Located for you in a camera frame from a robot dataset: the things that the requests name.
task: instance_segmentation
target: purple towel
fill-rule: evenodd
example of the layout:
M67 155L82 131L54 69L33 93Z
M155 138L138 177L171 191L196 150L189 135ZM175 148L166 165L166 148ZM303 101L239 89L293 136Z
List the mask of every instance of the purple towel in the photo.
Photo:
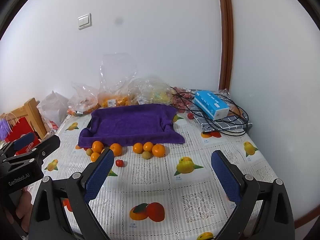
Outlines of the purple towel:
M173 130L172 119L176 112L172 106L160 104L97 109L91 114L91 127L81 131L78 145L91 147L94 141L122 146L137 142L185 143Z

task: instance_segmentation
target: light switch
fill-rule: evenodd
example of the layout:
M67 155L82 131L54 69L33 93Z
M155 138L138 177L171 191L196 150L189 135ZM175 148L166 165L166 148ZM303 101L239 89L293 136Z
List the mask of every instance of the light switch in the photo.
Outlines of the light switch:
M91 13L82 15L78 18L78 29L82 30L84 28L90 27L91 23Z

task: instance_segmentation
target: finger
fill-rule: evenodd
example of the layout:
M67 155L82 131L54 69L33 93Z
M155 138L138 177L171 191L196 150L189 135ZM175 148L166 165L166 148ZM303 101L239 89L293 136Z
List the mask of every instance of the finger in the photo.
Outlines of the finger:
M6 208L3 208L3 209L4 209L4 212L5 212L5 215L7 216L7 219L9 220L9 223L13 224L14 219L13 219L12 215L10 214L10 212Z
M31 194L28 191L24 191L20 197L19 205L16 209L16 214L18 218L22 218L28 213L31 206Z
M30 224L30 217L31 217L32 207L33 206L31 205L29 211L27 212L27 214L23 217L23 219L21 221L21 228L25 232L29 231L29 224Z

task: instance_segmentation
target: wooden chair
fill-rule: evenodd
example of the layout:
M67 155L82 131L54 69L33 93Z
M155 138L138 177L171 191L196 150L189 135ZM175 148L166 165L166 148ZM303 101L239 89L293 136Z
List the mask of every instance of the wooden chair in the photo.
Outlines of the wooden chair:
M31 128L39 135L40 139L43 139L47 134L47 131L42 122L39 110L37 109L37 105L39 102L35 100L35 98L29 99L24 103L22 107L14 109L11 111L13 114L2 114L0 118L4 117L12 126L17 123L16 117L19 119L21 117L25 117L30 124Z

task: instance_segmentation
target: red paper bag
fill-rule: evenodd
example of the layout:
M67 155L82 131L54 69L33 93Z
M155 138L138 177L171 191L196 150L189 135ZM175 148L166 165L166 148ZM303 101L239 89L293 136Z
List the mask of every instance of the red paper bag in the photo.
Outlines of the red paper bag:
M32 148L34 148L36 145L40 143L38 137L33 132L31 126L29 125L27 119L25 117L22 117L19 119L19 121L12 127L12 131L9 133L5 141L7 143L13 142L16 139L19 139L23 135L32 132L35 135L35 139L33 142L29 143L27 146L23 147L21 150L16 152L16 155L26 153L30 151Z

